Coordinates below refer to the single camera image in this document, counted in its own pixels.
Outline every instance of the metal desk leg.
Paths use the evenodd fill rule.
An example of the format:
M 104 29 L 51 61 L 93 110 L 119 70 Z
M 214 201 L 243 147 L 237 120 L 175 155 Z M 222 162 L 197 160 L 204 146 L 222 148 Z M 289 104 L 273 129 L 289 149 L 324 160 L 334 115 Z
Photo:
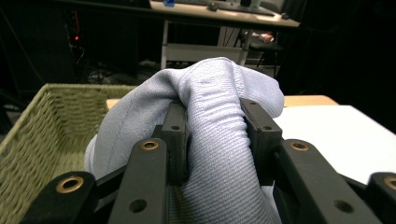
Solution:
M 166 47 L 168 46 L 168 26 L 169 21 L 163 23 L 163 48 L 161 53 L 161 69 L 166 68 Z
M 245 65 L 245 62 L 246 62 L 247 56 L 248 56 L 248 49 L 249 49 L 249 46 L 250 46 L 250 41 L 251 41 L 251 35 L 252 34 L 253 34 L 252 30 L 248 30 L 247 31 L 247 38 L 245 40 L 244 47 L 242 47 L 242 50 L 239 53 L 239 58 L 238 58 L 238 62 L 237 62 L 237 64 L 239 64 L 239 65 L 242 65 L 242 66 Z

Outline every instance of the green woven basket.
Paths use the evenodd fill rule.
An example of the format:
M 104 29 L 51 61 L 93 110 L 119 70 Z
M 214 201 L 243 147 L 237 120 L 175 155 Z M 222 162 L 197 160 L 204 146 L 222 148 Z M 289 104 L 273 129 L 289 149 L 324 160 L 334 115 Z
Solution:
M 0 223 L 18 223 L 52 178 L 83 169 L 106 100 L 134 87 L 45 85 L 0 144 Z

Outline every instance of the brass screw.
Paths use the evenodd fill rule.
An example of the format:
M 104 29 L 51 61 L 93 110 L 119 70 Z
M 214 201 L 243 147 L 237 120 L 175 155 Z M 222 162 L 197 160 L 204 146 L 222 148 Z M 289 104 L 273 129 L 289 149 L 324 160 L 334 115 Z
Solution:
M 290 146 L 293 149 L 296 149 L 299 151 L 307 151 L 309 149 L 309 147 L 306 144 L 300 143 L 300 142 L 292 142 L 292 143 L 290 143 Z
M 158 147 L 158 142 L 148 140 L 148 141 L 142 143 L 142 144 L 140 145 L 140 147 L 141 147 L 142 149 L 145 149 L 145 150 L 153 150 L 153 149 L 155 149 L 155 148 Z
M 81 188 L 84 179 L 81 176 L 73 175 L 63 179 L 56 186 L 56 191 L 59 193 L 70 193 Z
M 396 190 L 396 177 L 394 176 L 387 176 L 384 180 L 385 184 L 388 185 L 391 189 Z

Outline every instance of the computer mouse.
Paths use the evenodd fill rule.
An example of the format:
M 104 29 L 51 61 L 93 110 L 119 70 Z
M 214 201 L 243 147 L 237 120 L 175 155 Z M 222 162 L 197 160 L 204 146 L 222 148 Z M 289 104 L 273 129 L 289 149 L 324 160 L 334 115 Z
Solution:
M 286 13 L 286 12 L 284 12 L 284 13 L 282 13 L 282 19 L 283 20 L 288 20 L 289 19 L 289 15 L 288 15 L 288 13 Z
M 206 8 L 210 11 L 217 11 L 219 9 L 219 5 L 216 3 L 210 3 Z

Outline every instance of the garment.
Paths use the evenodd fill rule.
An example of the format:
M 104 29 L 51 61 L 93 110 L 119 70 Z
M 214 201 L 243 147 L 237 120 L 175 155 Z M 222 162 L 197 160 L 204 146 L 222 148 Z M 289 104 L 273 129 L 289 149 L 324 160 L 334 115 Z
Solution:
M 162 124 L 180 99 L 191 130 L 189 180 L 170 188 L 170 223 L 272 223 L 279 218 L 259 185 L 239 98 L 274 118 L 284 96 L 276 80 L 226 58 L 164 69 L 129 92 L 106 114 L 87 147 L 85 169 L 100 178 L 129 159 L 131 148 Z

